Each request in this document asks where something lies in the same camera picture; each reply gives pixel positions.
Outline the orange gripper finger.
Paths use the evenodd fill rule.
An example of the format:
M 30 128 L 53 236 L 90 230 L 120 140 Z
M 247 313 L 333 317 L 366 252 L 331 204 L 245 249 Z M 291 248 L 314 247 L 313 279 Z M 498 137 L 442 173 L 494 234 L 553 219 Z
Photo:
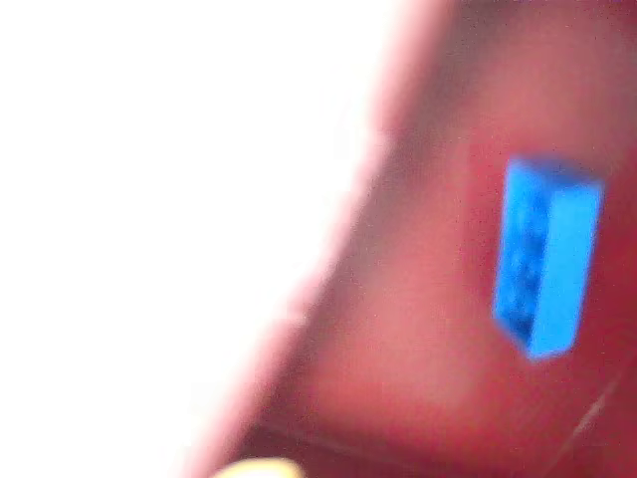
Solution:
M 303 478 L 303 469 L 287 458 L 250 458 L 227 465 L 218 478 Z

